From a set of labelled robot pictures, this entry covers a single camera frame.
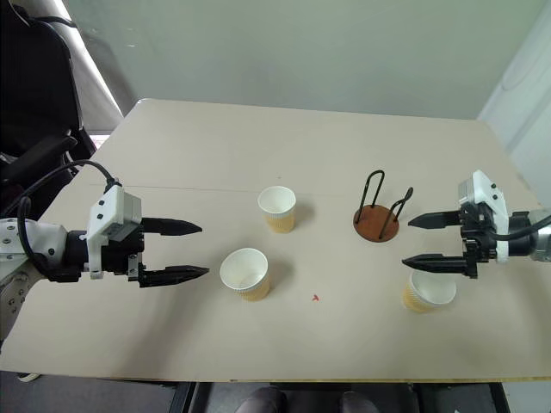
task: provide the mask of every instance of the white paper cup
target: white paper cup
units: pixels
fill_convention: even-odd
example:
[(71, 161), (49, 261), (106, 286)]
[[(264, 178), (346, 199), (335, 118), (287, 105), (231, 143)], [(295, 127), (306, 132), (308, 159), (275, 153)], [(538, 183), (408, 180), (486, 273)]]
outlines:
[(452, 274), (414, 270), (402, 299), (410, 310), (427, 312), (451, 303), (457, 292)]
[(269, 291), (268, 259), (254, 248), (233, 251), (220, 266), (220, 278), (241, 298), (258, 301)]
[(274, 232), (290, 232), (294, 227), (294, 192), (285, 187), (268, 187), (258, 196), (258, 206)]

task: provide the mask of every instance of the beige table surface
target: beige table surface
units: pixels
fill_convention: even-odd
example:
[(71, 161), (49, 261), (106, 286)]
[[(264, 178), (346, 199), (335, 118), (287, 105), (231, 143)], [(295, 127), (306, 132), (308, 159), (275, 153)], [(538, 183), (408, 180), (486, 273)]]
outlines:
[[(551, 376), (551, 266), (512, 258), (457, 275), (448, 308), (419, 315), (400, 302), (402, 258), (457, 255), (458, 228), (407, 221), (456, 209), (457, 184), (483, 169), (510, 212), (538, 207), (498, 141), (475, 120), (344, 114), (144, 100), (94, 159), (142, 199), (144, 216), (186, 219), (204, 232), (147, 236), (148, 268), (211, 272), (139, 289), (126, 276), (38, 283), (3, 345), (0, 368), (174, 380), (467, 380)], [(365, 179), (382, 168), (379, 202), (415, 188), (388, 243), (370, 243), (351, 218)], [(44, 216), (84, 229), (101, 176), (86, 169)], [(298, 225), (271, 233), (258, 192), (291, 187)], [(246, 303), (219, 279), (242, 247), (269, 259), (273, 289)], [(313, 295), (319, 302), (312, 301)]]

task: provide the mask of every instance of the cup rim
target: cup rim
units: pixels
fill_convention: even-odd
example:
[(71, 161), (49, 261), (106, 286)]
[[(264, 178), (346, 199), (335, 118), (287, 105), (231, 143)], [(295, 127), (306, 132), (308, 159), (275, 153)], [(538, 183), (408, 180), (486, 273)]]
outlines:
[(444, 301), (429, 301), (428, 299), (426, 299), (423, 294), (421, 294), (421, 292), (417, 289), (417, 287), (415, 287), (415, 284), (413, 283), (413, 276), (417, 274), (416, 271), (413, 271), (411, 274), (410, 274), (410, 282), (409, 282), (409, 285), (410, 285), (410, 288), (415, 292), (415, 294), (418, 296), (418, 298), (423, 301), (425, 304), (427, 305), (431, 305), (431, 306), (439, 306), (439, 305), (446, 305), (446, 304), (449, 304), (451, 303), (455, 296), (457, 295), (457, 284), (455, 283), (454, 280), (453, 281), (453, 294), (451, 294), (451, 297), (448, 299), (448, 300), (444, 300)]
[[(224, 280), (224, 277), (222, 276), (222, 269), (224, 267), (224, 264), (229, 259), (234, 257), (235, 255), (241, 254), (241, 253), (243, 253), (244, 251), (247, 251), (247, 250), (254, 251), (255, 253), (258, 253), (263, 258), (263, 268), (264, 268), (263, 271), (264, 271), (264, 274), (258, 281), (254, 282), (253, 284), (251, 284), (247, 287), (237, 288), (237, 287), (231, 286)], [(252, 289), (256, 288), (264, 280), (264, 278), (266, 278), (266, 274), (268, 273), (268, 258), (266, 258), (266, 255), (261, 250), (257, 250), (256, 248), (251, 248), (251, 247), (240, 248), (239, 250), (233, 251), (226, 258), (224, 258), (224, 261), (220, 264), (220, 271), (219, 272), (220, 272), (220, 279), (222, 280), (222, 282), (224, 283), (224, 285), (226, 287), (232, 289), (233, 291), (243, 293), (243, 292), (246, 292), (248, 290), (252, 290)]]
[[(262, 199), (263, 195), (265, 195), (268, 191), (274, 190), (274, 189), (284, 189), (285, 191), (287, 191), (288, 193), (291, 194), (291, 199), (292, 199), (291, 206), (289, 208), (287, 208), (285, 211), (270, 211), (268, 208), (265, 208), (264, 206), (262, 206), (261, 199)], [(272, 187), (267, 187), (267, 188), (264, 188), (262, 190), (260, 195), (257, 197), (257, 204), (258, 204), (258, 207), (260, 209), (262, 209), (265, 213), (273, 213), (273, 214), (288, 213), (296, 205), (296, 195), (294, 194), (294, 191), (291, 188), (283, 187), (281, 185), (274, 185)]]

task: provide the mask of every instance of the office chair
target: office chair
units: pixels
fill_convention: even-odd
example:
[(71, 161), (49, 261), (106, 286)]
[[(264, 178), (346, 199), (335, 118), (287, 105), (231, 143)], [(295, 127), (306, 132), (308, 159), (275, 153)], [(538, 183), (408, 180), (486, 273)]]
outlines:
[[(1, 2), (0, 176), (6, 205), (64, 163), (67, 152), (75, 160), (88, 159), (96, 148), (82, 126), (65, 41), (48, 23)], [(36, 191), (29, 217), (39, 218), (75, 173), (59, 174)]]

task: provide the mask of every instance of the shoe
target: shoe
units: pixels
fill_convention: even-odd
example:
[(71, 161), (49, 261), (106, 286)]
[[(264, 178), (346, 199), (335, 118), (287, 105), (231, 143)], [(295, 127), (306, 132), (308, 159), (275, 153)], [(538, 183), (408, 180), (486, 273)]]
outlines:
[(235, 413), (284, 413), (287, 408), (287, 396), (277, 387), (263, 387), (254, 391)]
[(40, 377), (40, 374), (38, 373), (18, 373), (17, 378), (19, 381), (22, 381), (23, 383), (28, 383), (29, 381), (33, 381), (34, 379), (38, 379)]
[(355, 391), (347, 391), (338, 404), (339, 413), (381, 413), (371, 400)]

